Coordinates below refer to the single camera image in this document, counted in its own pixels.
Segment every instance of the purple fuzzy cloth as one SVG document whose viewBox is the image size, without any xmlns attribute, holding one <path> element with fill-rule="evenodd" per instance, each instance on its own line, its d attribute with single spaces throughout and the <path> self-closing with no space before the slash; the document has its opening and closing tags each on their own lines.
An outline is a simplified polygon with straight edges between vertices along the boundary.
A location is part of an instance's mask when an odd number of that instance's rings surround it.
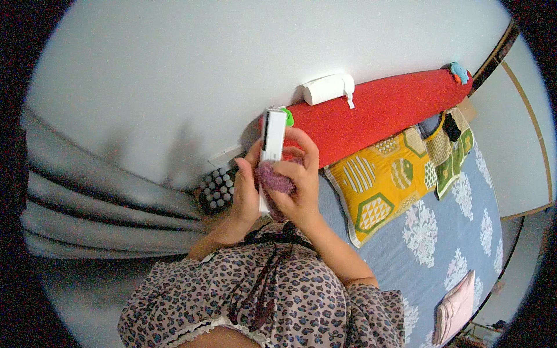
<svg viewBox="0 0 557 348">
<path fill-rule="evenodd" d="M 291 161 L 298 164 L 304 163 L 304 160 L 299 157 L 294 157 Z M 291 194 L 292 191 L 294 191 L 294 183 L 290 180 L 290 178 L 275 173 L 273 171 L 273 163 L 274 162 L 272 161 L 260 162 L 259 166 L 255 169 L 255 177 L 261 184 L 263 184 L 263 191 L 265 192 L 269 212 L 273 220 L 277 222 L 285 222 L 287 220 L 286 216 L 284 216 L 284 214 L 277 208 L 275 202 L 273 202 L 273 200 L 269 197 L 265 188 Z"/>
</svg>

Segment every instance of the red cushion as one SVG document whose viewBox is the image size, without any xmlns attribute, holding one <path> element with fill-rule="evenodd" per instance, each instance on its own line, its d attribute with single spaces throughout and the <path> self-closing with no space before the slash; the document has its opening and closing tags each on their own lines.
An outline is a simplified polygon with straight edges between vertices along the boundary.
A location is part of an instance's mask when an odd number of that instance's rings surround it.
<svg viewBox="0 0 557 348">
<path fill-rule="evenodd" d="M 301 102 L 288 109 L 294 127 L 317 144 L 322 168 L 457 105 L 472 88 L 468 76 L 465 85 L 446 69 L 386 77 L 357 85 L 354 109 L 348 107 L 346 97 L 314 106 Z"/>
</svg>

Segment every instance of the bed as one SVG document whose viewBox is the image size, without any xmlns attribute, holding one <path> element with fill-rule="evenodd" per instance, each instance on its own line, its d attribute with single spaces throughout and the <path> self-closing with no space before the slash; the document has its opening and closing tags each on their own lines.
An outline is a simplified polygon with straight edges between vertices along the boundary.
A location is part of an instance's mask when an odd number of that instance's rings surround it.
<svg viewBox="0 0 557 348">
<path fill-rule="evenodd" d="M 320 211 L 350 243 L 339 196 L 323 171 L 319 189 Z M 502 269 L 499 209 L 477 144 L 444 199 L 428 193 L 354 249 L 370 265 L 382 289 L 402 291 L 407 347 L 437 347 L 431 343 L 434 309 L 447 291 L 474 269 L 476 311 Z"/>
</svg>

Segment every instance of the black dotted pillow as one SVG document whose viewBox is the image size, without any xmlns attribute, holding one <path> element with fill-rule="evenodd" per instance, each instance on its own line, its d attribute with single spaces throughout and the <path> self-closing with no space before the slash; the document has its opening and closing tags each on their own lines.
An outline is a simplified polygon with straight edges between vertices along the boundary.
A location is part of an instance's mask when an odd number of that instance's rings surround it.
<svg viewBox="0 0 557 348">
<path fill-rule="evenodd" d="M 238 168 L 219 168 L 207 174 L 201 185 L 199 205 L 206 215 L 215 215 L 232 205 L 234 179 Z"/>
</svg>

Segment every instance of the finger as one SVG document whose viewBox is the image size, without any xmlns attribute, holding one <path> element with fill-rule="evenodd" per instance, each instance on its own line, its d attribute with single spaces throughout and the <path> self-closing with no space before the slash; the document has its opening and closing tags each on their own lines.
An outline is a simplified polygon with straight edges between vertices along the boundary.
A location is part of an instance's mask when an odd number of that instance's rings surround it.
<svg viewBox="0 0 557 348">
<path fill-rule="evenodd" d="M 279 191 L 273 191 L 273 190 L 270 190 L 268 188 L 265 188 L 265 191 L 267 191 L 267 194 L 273 200 L 273 202 L 275 202 L 277 208 L 281 212 L 286 214 L 286 213 L 291 212 L 293 210 L 294 201 L 286 193 L 282 193 L 282 192 L 279 192 Z"/>
<path fill-rule="evenodd" d="M 306 169 L 304 168 L 304 166 L 298 163 L 289 162 L 289 161 L 280 161 L 280 162 L 276 162 L 273 165 L 273 171 L 277 174 L 281 174 L 284 175 L 285 177 L 292 179 L 294 184 L 298 186 L 303 182 Z"/>
<path fill-rule="evenodd" d="M 261 139 L 257 140 L 251 146 L 247 155 L 244 157 L 246 161 L 250 164 L 251 168 L 255 168 L 259 164 L 259 157 L 261 156 Z"/>
<path fill-rule="evenodd" d="M 241 185 L 246 187 L 255 187 L 255 182 L 253 181 L 253 169 L 250 163 L 245 158 L 234 158 L 234 161 L 238 165 Z"/>
<path fill-rule="evenodd" d="M 319 149 L 311 138 L 299 128 L 287 127 L 285 138 L 296 140 L 303 151 L 305 151 L 305 167 L 311 170 L 319 169 Z"/>
<path fill-rule="evenodd" d="M 193 192 L 193 196 L 196 198 L 196 200 L 199 199 L 199 195 L 201 195 L 201 187 L 198 187 L 197 189 L 195 189 L 195 191 Z"/>
<path fill-rule="evenodd" d="M 282 150 L 282 154 L 283 155 L 291 155 L 292 157 L 304 157 L 306 155 L 306 153 L 295 147 L 295 146 L 287 146 Z"/>
</svg>

